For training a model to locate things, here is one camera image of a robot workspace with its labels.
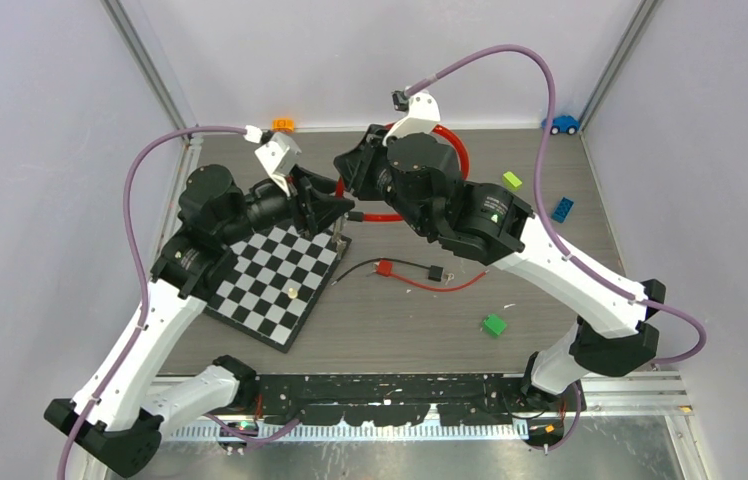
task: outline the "red tube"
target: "red tube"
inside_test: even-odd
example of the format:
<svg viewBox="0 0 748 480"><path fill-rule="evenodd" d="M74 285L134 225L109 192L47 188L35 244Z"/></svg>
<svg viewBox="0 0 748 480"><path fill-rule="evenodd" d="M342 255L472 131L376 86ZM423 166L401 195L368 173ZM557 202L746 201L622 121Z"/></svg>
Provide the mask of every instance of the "red tube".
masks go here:
<svg viewBox="0 0 748 480"><path fill-rule="evenodd" d="M388 125L385 125L384 128L392 128L392 125L393 124L390 123ZM433 133L441 136L442 138L447 140L452 147L454 147L457 157L459 158L459 170L462 172L462 178L468 178L470 160L468 156L468 149L465 148L462 140L460 140L460 138L455 133L441 125L436 125L436 127L433 128ZM340 177L338 184L336 185L336 196L342 197L344 193L345 184ZM362 217L362 220L365 222L400 222L403 219L397 213L366 213Z"/></svg>

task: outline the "green block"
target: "green block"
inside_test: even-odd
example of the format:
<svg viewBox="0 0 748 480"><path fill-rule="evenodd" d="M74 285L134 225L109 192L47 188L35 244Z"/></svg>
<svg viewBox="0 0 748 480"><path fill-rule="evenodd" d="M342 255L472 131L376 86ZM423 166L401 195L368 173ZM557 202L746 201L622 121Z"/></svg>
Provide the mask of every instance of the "green block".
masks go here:
<svg viewBox="0 0 748 480"><path fill-rule="evenodd" d="M506 172L501 178L504 182L504 186L507 187L511 192L516 192L519 188L521 188L521 179L516 177L514 173Z"/></svg>
<svg viewBox="0 0 748 480"><path fill-rule="evenodd" d="M486 333L495 338L504 333L505 329L506 322L501 320L501 317L495 315L494 313L486 317L486 320L483 320L483 330L485 330Z"/></svg>

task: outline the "chessboard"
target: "chessboard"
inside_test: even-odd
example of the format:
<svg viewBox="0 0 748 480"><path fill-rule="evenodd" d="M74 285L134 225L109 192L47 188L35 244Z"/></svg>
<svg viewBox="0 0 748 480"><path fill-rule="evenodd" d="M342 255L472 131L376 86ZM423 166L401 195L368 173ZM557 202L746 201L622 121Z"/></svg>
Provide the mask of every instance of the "chessboard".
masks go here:
<svg viewBox="0 0 748 480"><path fill-rule="evenodd" d="M232 245L236 266L206 313L286 353L339 264L330 232L307 240L289 225ZM342 237L350 244L350 239Z"/></svg>

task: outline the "red wire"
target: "red wire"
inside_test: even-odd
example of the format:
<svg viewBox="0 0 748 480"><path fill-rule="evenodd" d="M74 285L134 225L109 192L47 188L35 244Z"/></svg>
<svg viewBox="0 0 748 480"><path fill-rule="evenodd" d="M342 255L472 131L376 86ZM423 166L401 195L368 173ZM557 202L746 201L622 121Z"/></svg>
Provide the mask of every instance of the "red wire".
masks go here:
<svg viewBox="0 0 748 480"><path fill-rule="evenodd" d="M397 278L398 280L400 280L400 281L402 281L404 283L408 283L408 284L412 285L413 287L422 288L424 290L429 290L431 292L448 293L448 292L456 292L457 290L462 290L463 288L467 288L467 287L470 287L471 285L474 285L474 283L476 283L477 280L480 280L481 278L485 277L486 273L488 273L488 270L484 271L484 272L478 273L476 277L474 277L471 280L463 283L462 285L457 285L456 287L448 287L448 288L431 287L429 285L424 285L423 283L418 283L418 282L410 280L410 279L408 279L406 277L402 277L402 276L398 275L397 273L389 274L389 276Z"/></svg>
<svg viewBox="0 0 748 480"><path fill-rule="evenodd" d="M383 128L392 128L393 123L385 125ZM465 148L465 144L457 136L457 134L450 131L447 127L436 125L433 128L433 133L441 136L456 150L457 157L459 158L459 170L462 172L462 178L468 178L468 171L470 169L470 159L468 157L468 149ZM345 184L339 177L338 184L336 185L336 196L342 197L345 193ZM362 216L362 220L365 222L400 222L403 221L400 215L397 213L366 213Z"/></svg>

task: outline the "black wire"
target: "black wire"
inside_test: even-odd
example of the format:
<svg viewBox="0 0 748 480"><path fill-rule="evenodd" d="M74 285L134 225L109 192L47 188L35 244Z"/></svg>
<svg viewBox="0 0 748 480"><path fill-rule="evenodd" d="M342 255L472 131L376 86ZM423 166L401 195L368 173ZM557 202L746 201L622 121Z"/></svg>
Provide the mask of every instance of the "black wire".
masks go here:
<svg viewBox="0 0 748 480"><path fill-rule="evenodd" d="M400 264L403 264L403 265L409 265L411 267L423 268L424 270L430 270L430 267L428 265L421 265L420 263L409 262L409 261L406 261L406 260L401 260L399 258L385 258L385 257L372 258L370 260L365 260L364 262L359 262L356 265L354 265L354 266L350 267L349 269L345 270L344 273L342 273L335 280L333 280L332 285L335 285L335 284L339 283L340 281L342 281L343 278L345 278L346 276L348 276L348 274L350 272L356 270L357 268L364 267L365 265L368 265L370 263L379 262L381 260L386 260L386 261L392 262L392 263L400 263Z"/></svg>
<svg viewBox="0 0 748 480"><path fill-rule="evenodd" d="M503 396L501 398L504 401L504 408L507 409L507 413L509 413L509 416L512 417L512 418L517 418L519 420L535 420L535 419L541 417L542 415L548 413L548 409L546 408L546 409L542 410L541 413L538 413L538 414L536 414L536 415L534 415L532 417L519 417L518 415L512 413L512 410L509 409L509 405L507 405L507 403L506 403L506 397Z"/></svg>

